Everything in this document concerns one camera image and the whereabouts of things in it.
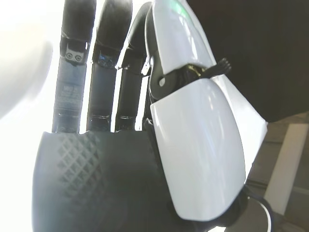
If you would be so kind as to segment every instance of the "black cable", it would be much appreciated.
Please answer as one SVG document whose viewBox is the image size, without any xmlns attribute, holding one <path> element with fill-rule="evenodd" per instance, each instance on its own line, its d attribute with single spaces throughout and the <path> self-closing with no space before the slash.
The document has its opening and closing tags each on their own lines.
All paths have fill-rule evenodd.
<svg viewBox="0 0 309 232">
<path fill-rule="evenodd" d="M 274 215 L 273 211 L 271 209 L 270 204 L 261 196 L 255 194 L 249 187 L 245 186 L 243 188 L 243 191 L 247 194 L 248 197 L 256 200 L 259 202 L 259 204 L 262 206 L 262 208 L 265 210 L 267 219 L 268 219 L 268 229 L 267 232 L 274 232 Z"/>
</svg>

